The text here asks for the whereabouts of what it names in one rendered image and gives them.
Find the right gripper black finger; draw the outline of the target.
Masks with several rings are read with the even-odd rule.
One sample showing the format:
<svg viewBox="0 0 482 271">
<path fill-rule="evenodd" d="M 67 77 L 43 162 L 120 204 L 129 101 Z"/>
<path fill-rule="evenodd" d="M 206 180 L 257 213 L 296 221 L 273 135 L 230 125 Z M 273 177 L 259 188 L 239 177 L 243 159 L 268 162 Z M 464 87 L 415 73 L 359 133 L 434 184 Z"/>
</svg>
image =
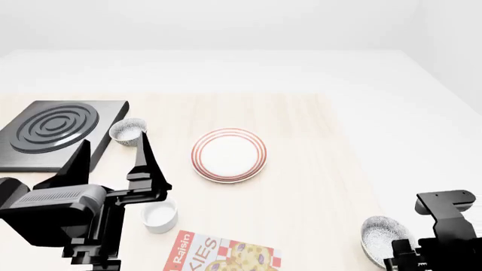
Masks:
<svg viewBox="0 0 482 271">
<path fill-rule="evenodd" d="M 416 254 L 408 239 L 392 241 L 393 257 L 384 259 L 386 271 L 427 271 L 423 257 Z"/>
</svg>

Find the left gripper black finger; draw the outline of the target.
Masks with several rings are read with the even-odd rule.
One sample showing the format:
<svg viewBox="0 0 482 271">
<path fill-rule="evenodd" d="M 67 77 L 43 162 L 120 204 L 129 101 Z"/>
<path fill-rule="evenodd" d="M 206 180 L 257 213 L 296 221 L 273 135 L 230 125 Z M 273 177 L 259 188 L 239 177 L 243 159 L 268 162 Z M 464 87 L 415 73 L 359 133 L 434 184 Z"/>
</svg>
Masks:
<svg viewBox="0 0 482 271">
<path fill-rule="evenodd" d="M 136 145 L 135 166 L 127 174 L 129 189 L 151 189 L 152 191 L 169 191 L 169 184 L 157 164 L 146 132 L 141 132 Z"/>
<path fill-rule="evenodd" d="M 72 187 L 89 183 L 90 142 L 83 140 L 69 160 L 53 177 L 36 184 L 33 189 Z"/>
</svg>

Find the speckled bowl, large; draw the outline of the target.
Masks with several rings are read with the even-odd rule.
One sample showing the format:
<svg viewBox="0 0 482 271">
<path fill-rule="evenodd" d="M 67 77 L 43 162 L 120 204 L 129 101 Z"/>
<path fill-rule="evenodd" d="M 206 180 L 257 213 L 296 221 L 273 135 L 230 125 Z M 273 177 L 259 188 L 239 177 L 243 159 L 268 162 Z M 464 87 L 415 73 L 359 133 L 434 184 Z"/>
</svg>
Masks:
<svg viewBox="0 0 482 271">
<path fill-rule="evenodd" d="M 376 266 L 386 269 L 384 259 L 393 258 L 392 242 L 407 239 L 412 249 L 416 240 L 401 223 L 386 216 L 371 216 L 361 226 L 361 247 Z"/>
</svg>

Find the speckled bowl, small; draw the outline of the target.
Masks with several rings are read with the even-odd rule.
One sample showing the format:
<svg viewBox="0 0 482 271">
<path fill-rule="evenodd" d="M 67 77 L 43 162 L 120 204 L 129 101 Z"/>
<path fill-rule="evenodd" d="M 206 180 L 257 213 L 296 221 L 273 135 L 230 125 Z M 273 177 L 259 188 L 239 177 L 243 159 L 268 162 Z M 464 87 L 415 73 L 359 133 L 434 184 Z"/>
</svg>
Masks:
<svg viewBox="0 0 482 271">
<path fill-rule="evenodd" d="M 142 132 L 147 132 L 147 123 L 143 119 L 123 119 L 111 126 L 108 131 L 111 139 L 127 147 L 135 147 Z"/>
</svg>

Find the white plate with red rings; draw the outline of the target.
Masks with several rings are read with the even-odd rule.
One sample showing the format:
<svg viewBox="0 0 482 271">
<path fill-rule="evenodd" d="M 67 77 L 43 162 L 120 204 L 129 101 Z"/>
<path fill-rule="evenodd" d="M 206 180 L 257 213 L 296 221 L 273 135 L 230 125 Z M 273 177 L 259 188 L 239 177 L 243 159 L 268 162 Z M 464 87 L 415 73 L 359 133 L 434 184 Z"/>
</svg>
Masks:
<svg viewBox="0 0 482 271">
<path fill-rule="evenodd" d="M 194 171 L 206 180 L 232 184 L 253 178 L 267 164 L 265 142 L 246 129 L 219 128 L 202 135 L 192 146 Z"/>
</svg>

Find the raisin cookies box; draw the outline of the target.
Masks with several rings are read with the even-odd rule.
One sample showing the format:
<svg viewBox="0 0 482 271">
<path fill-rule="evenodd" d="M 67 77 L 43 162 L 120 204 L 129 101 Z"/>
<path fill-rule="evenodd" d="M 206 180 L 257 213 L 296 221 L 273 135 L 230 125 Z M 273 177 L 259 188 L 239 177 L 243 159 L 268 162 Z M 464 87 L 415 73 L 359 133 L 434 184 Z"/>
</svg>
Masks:
<svg viewBox="0 0 482 271">
<path fill-rule="evenodd" d="M 181 230 L 163 271 L 281 271 L 280 250 Z"/>
</svg>

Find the white ramekin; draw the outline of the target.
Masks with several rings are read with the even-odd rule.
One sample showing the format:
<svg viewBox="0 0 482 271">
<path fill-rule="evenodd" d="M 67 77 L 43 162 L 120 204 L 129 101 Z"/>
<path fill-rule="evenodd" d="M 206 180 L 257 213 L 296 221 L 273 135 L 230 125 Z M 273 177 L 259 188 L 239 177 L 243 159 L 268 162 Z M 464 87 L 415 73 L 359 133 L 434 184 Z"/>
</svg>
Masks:
<svg viewBox="0 0 482 271">
<path fill-rule="evenodd" d="M 147 203 L 141 217 L 148 232 L 163 234 L 169 232 L 178 222 L 178 208 L 175 200 L 168 196 L 164 201 Z"/>
</svg>

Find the black flat stove burner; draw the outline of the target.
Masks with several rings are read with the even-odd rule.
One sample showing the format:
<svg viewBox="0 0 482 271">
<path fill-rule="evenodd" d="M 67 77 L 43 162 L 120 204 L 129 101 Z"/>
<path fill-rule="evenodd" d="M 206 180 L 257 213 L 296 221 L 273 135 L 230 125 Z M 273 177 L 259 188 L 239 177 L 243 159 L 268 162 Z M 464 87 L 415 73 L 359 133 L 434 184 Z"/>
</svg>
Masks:
<svg viewBox="0 0 482 271">
<path fill-rule="evenodd" d="M 0 128 L 0 172 L 57 172 L 82 141 L 96 167 L 128 101 L 34 101 Z"/>
</svg>

